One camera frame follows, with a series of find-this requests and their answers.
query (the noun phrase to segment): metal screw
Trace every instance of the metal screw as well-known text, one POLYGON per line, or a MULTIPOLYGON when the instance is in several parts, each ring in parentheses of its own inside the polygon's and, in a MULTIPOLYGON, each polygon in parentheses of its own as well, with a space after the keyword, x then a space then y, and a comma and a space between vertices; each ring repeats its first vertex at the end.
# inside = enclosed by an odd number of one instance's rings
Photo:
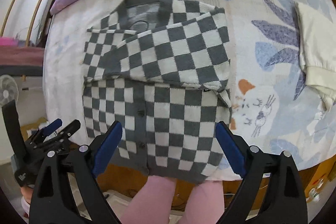
POLYGON ((259 148, 258 148, 257 146, 255 146, 255 145, 252 145, 252 146, 250 147, 250 150, 251 150, 251 152, 253 152, 253 153, 258 153, 258 152, 259 152, 259 148))
POLYGON ((82 146, 79 148, 79 151, 81 151, 81 152, 86 152, 88 149, 89 149, 89 147, 88 147, 87 145, 82 145, 82 146))
POLYGON ((47 153, 47 156, 48 156, 49 158, 52 158, 54 155, 55 155, 55 151, 53 151, 53 150, 51 150, 51 151, 49 151, 49 152, 47 153))
POLYGON ((287 157, 287 158, 289 158, 292 154, 289 152, 289 151, 284 151, 283 152, 283 154, 287 157))

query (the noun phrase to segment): person's leg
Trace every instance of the person's leg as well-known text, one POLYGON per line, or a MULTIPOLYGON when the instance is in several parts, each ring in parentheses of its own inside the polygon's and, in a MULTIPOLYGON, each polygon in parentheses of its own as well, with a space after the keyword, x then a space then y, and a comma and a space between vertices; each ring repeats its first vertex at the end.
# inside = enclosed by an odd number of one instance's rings
POLYGON ((122 224, 167 224, 176 179, 150 176, 120 218, 122 224))
POLYGON ((207 180, 192 190, 178 224, 216 224, 223 213, 223 182, 207 180))

